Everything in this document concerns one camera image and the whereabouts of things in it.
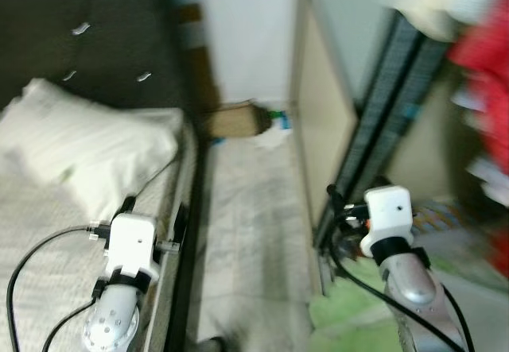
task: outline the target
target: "pillow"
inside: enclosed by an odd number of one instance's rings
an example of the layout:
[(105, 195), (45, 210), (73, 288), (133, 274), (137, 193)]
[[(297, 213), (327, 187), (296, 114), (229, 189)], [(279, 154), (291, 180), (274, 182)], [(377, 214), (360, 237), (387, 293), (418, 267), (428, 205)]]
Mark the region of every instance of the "pillow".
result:
[(90, 220), (110, 221), (174, 157), (162, 124), (32, 79), (0, 118), (0, 153), (15, 153), (40, 184), (69, 191)]

